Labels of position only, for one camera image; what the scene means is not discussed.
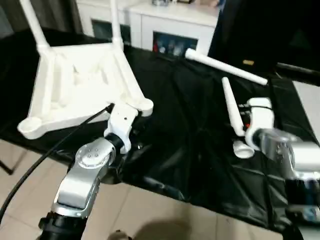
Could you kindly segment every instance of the floor tile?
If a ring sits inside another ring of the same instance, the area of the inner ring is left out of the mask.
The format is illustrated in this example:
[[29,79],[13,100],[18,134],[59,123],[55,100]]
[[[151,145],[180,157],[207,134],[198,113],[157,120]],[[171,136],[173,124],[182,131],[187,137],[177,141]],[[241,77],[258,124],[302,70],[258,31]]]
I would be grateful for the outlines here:
[[23,203],[11,213],[11,216],[37,228],[40,218],[45,217],[51,209],[58,187],[67,173],[67,166],[54,162],[46,176]]
[[113,231],[123,230],[131,236],[143,237],[143,240],[142,235],[152,232],[155,239],[189,240],[196,236],[197,239],[214,240],[216,220],[217,215],[212,211],[132,187]]
[[1,225],[0,225],[0,230],[11,220],[11,216],[8,214],[4,214]]
[[111,232],[130,186],[101,184],[93,210],[88,219],[82,240],[106,240]]
[[28,226],[14,218],[0,229],[1,240],[35,240],[40,235],[40,230]]
[[255,240],[283,240],[280,233],[257,227],[253,225],[248,226],[248,231]]
[[282,235],[218,214],[216,240],[282,240]]
[[[13,175],[3,175],[0,178],[0,205],[3,204],[4,200],[16,185],[22,175],[28,170],[29,167],[40,157],[39,154],[28,151],[22,161],[19,163],[16,171]],[[46,175],[47,171],[53,165],[51,159],[46,159],[41,163],[38,168],[27,178],[27,180],[20,187],[10,205],[8,206],[7,213],[12,214],[16,208],[28,197],[28,195],[35,189],[35,187],[41,182],[42,178]]]
[[[0,160],[10,169],[13,169],[16,164],[19,164],[19,160],[26,151],[27,150],[22,147],[0,139]],[[0,168],[0,177],[6,174],[7,173]]]

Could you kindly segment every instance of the cabinet door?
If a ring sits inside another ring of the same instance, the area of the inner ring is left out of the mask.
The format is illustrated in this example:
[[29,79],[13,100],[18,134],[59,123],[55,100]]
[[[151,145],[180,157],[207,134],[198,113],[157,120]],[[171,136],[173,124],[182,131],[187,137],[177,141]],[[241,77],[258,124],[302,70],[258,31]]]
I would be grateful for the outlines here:
[[195,48],[200,53],[208,55],[214,31],[215,28],[212,26],[142,16],[142,48],[150,51],[158,49],[159,52],[160,48],[163,48],[169,49],[170,52],[172,44],[178,44],[178,48],[183,48],[184,51],[187,48]]
[[[111,11],[108,7],[78,4],[84,34],[111,40]],[[120,30],[125,44],[141,48],[141,15],[119,10]]]

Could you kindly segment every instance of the white plastic part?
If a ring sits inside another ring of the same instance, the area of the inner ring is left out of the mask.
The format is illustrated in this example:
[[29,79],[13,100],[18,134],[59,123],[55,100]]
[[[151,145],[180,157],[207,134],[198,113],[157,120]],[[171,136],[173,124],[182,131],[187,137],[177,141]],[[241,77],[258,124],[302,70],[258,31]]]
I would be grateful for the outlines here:
[[244,123],[242,121],[234,93],[227,77],[222,78],[222,86],[231,126],[233,127],[237,136],[243,137],[245,135]]
[[[110,103],[152,114],[153,102],[144,97],[122,51],[116,0],[111,0],[114,43],[58,47],[47,43],[30,0],[20,2],[40,54],[28,117],[17,127],[27,139],[77,126]],[[108,118],[106,112],[94,121]]]
[[250,127],[245,132],[245,142],[249,147],[259,151],[259,146],[255,145],[253,137],[259,129],[273,129],[275,115],[272,111],[271,101],[267,97],[251,98],[247,101],[251,107]]
[[236,75],[238,77],[247,79],[247,80],[252,81],[254,83],[257,83],[257,84],[266,85],[268,82],[268,80],[263,77],[257,76],[255,74],[250,73],[250,72],[247,72],[247,71],[244,71],[244,70],[239,69],[237,67],[226,64],[222,61],[218,61],[216,59],[205,56],[205,55],[203,55],[203,54],[201,54],[191,48],[188,48],[186,50],[185,58],[197,61],[197,62],[205,64],[205,65],[208,65],[208,66],[213,67],[215,69],[225,71],[227,73],[230,73],[230,74]]
[[240,140],[233,142],[233,152],[240,159],[249,159],[255,154],[255,150]]
[[40,24],[38,22],[36,13],[31,5],[30,0],[20,0],[23,11],[28,14],[27,21],[31,27],[31,31],[36,41],[36,46],[38,48],[50,48],[49,44],[46,41],[45,35],[41,30]]
[[117,0],[110,1],[112,18],[112,43],[124,49],[124,41],[121,37]]
[[103,134],[107,136],[113,133],[123,141],[124,146],[120,150],[121,154],[126,154],[131,149],[129,133],[137,115],[137,109],[123,102],[117,102],[111,112],[108,127]]

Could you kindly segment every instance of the black cable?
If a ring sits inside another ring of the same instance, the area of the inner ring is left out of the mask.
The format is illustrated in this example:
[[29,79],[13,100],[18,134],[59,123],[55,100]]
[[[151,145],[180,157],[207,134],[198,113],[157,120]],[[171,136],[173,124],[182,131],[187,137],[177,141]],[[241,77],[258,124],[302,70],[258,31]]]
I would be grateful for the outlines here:
[[15,194],[17,193],[17,191],[19,190],[19,188],[21,187],[21,185],[26,181],[26,179],[30,176],[30,174],[32,174],[32,172],[47,158],[49,157],[61,144],[63,144],[69,137],[71,137],[75,132],[77,132],[78,130],[80,130],[84,125],[86,125],[87,123],[89,123],[90,121],[92,121],[93,119],[95,119],[96,117],[98,117],[99,115],[101,115],[103,112],[105,111],[109,111],[110,108],[113,108],[113,104],[111,104],[110,106],[104,108],[103,110],[99,111],[98,113],[96,113],[95,115],[89,117],[87,120],[85,120],[83,123],[81,123],[80,125],[78,125],[75,129],[73,129],[67,136],[65,136],[63,139],[61,139],[57,144],[55,144],[49,151],[46,152],[46,154],[42,155],[26,172],[25,174],[20,178],[20,180],[17,182],[17,184],[14,186],[14,188],[11,190],[11,192],[9,193],[9,195],[6,197],[1,210],[0,210],[0,226],[1,226],[1,222],[2,219],[5,215],[5,212],[11,202],[11,200],[13,199],[13,197],[15,196]]

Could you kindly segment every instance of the robotic arm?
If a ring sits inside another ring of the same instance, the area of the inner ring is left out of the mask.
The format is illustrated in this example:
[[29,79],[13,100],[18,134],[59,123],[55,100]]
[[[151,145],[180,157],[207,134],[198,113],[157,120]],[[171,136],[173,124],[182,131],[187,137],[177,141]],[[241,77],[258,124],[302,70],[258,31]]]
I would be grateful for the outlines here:
[[83,145],[62,180],[51,212],[42,218],[39,240],[80,240],[94,206],[101,180],[116,155],[131,149],[129,133],[138,111],[125,103],[114,105],[104,137]]
[[240,105],[241,108],[248,109],[244,113],[248,115],[250,123],[244,125],[229,80],[224,77],[222,84],[231,125],[239,137],[244,137],[247,144],[241,149],[234,149],[234,153],[239,155],[237,151],[251,148],[261,151],[268,159],[277,163],[285,181],[288,200],[286,215],[300,231],[300,235],[295,234],[294,237],[319,239],[320,147],[314,142],[302,141],[291,133],[274,128],[271,102],[265,97],[251,98],[246,104]]

